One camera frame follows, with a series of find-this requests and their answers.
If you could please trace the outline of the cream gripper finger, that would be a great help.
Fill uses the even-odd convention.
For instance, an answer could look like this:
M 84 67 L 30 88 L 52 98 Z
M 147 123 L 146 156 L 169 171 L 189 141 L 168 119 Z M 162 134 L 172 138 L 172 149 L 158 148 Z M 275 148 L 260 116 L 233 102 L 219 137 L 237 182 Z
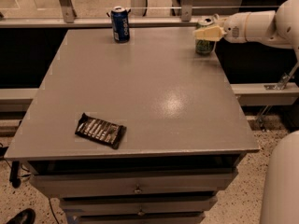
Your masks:
M 223 25 L 225 23 L 225 18 L 221 17 L 219 14 L 212 15 L 215 24 Z
M 196 29 L 193 35 L 198 40 L 218 42 L 226 36 L 226 32 L 219 25 L 212 25 Z

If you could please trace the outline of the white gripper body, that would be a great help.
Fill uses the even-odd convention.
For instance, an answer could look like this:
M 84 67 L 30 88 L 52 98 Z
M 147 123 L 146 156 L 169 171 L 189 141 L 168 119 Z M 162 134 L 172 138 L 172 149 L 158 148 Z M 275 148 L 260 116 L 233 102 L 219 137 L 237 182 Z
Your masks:
M 246 42 L 246 24 L 249 12 L 235 13 L 229 16 L 224 22 L 224 39 L 230 43 Z

